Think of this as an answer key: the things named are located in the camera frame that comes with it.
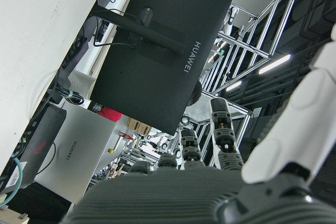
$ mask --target robotic hand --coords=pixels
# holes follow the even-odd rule
[[[307,184],[336,139],[335,48],[331,42],[320,51],[242,171],[226,101],[214,98],[217,168],[203,165],[195,133],[184,130],[185,170],[177,170],[169,154],[161,156],[156,172],[142,163],[90,189],[61,223],[336,223],[336,209],[313,198]]]

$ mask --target silver laptop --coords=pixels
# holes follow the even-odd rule
[[[115,146],[112,142],[117,139],[109,140],[116,125],[77,105],[66,103],[63,109],[67,117],[55,139],[55,158],[35,181],[76,204],[83,197],[103,152],[108,145]],[[52,146],[41,169],[53,153]]]

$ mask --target fluorescent light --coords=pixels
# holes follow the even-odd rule
[[[267,72],[268,70],[271,70],[271,69],[273,69],[273,68],[279,66],[280,64],[286,62],[286,61],[289,60],[289,59],[290,59],[290,55],[286,55],[286,56],[284,56],[284,57],[282,57],[282,58],[276,60],[275,62],[273,62],[273,63],[271,63],[271,64],[265,66],[264,68],[261,68],[261,69],[259,70],[259,74],[265,73],[265,72]]]
[[[210,63],[210,61],[212,61],[212,59],[214,58],[215,55],[216,55],[216,54],[214,54],[214,55],[212,55],[212,56],[210,57],[210,59],[208,60],[208,63]]]
[[[226,91],[230,91],[230,90],[232,90],[232,89],[238,87],[239,85],[241,85],[241,81],[238,81],[238,82],[236,82],[235,84],[232,84],[231,86],[227,87],[227,88],[226,88]]]

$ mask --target monitor stand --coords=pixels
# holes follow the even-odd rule
[[[160,34],[157,31],[149,29],[148,27],[142,25],[141,23],[137,23],[125,16],[112,12],[100,5],[95,5],[91,10],[90,15],[104,19],[107,22],[113,23],[123,29],[126,29],[143,38],[146,38],[161,47],[168,48],[180,54],[183,54],[186,48],[186,45],[172,38],[169,38],[163,34]]]

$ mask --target blue cable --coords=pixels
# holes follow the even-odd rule
[[[15,187],[14,191],[12,192],[12,194],[7,199],[5,199],[4,202],[0,203],[0,207],[6,205],[8,202],[10,202],[11,199],[14,198],[17,191],[19,191],[21,183],[22,183],[22,176],[23,176],[22,165],[20,163],[20,160],[17,157],[15,157],[13,160],[15,161],[15,163],[16,163],[18,169],[19,169],[19,180],[16,182],[16,187]]]

